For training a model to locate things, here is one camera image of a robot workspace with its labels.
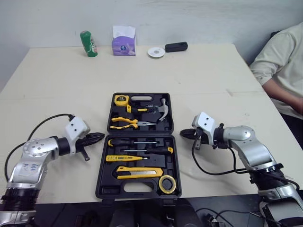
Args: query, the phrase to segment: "beige shirt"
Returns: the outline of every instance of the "beige shirt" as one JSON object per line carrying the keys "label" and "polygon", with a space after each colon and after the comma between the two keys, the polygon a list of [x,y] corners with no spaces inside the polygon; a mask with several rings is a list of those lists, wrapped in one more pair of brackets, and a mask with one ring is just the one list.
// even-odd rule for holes
{"label": "beige shirt", "polygon": [[[303,22],[273,36],[250,69],[261,85],[272,78],[289,93],[303,97]],[[303,119],[289,105],[272,101],[280,113]]]}

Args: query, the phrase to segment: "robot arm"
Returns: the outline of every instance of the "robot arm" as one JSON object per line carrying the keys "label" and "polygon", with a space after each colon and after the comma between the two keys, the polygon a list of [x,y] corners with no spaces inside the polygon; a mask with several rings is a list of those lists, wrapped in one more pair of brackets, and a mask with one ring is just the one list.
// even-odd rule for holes
{"label": "robot arm", "polygon": [[89,157],[84,146],[103,139],[103,133],[90,133],[88,125],[74,117],[65,127],[66,137],[34,139],[22,148],[20,161],[15,165],[2,196],[3,211],[0,211],[0,227],[25,225],[35,217],[35,204],[47,173],[47,164],[66,154],[81,152],[85,160]]}
{"label": "robot arm", "polygon": [[[258,194],[263,203],[260,211],[266,218],[291,226],[303,224],[303,201],[293,185],[286,181],[277,163],[267,147],[259,142],[252,128],[247,126],[223,128],[221,123],[216,128],[215,121],[206,113],[194,118],[192,126],[196,129],[196,149],[200,143],[216,148],[233,148],[238,151],[240,160],[250,174],[250,182],[258,187]],[[268,225],[279,226],[268,222]]]}

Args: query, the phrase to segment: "purple tissue box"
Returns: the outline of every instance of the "purple tissue box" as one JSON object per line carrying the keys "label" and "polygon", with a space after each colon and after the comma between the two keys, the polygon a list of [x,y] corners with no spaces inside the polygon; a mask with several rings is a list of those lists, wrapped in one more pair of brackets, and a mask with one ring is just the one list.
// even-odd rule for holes
{"label": "purple tissue box", "polygon": [[114,38],[112,41],[113,54],[135,56],[135,40],[135,37],[130,38],[126,36]]}

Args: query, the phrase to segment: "open toolbox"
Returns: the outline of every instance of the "open toolbox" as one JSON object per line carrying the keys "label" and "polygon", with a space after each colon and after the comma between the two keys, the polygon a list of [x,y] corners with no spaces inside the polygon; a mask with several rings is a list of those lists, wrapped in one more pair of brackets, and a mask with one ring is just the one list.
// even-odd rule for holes
{"label": "open toolbox", "polygon": [[[110,134],[105,138],[96,187],[98,198],[175,199],[181,196],[168,93],[115,93],[107,131]],[[151,190],[125,190],[128,183],[135,182]]]}

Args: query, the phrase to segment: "white disc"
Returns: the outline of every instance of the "white disc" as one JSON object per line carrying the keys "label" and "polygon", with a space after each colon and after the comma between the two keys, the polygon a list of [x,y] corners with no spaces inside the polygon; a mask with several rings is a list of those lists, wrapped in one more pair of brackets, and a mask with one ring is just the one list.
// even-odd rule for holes
{"label": "white disc", "polygon": [[147,53],[153,58],[160,58],[163,57],[163,55],[165,54],[165,50],[160,47],[153,47],[150,48]]}

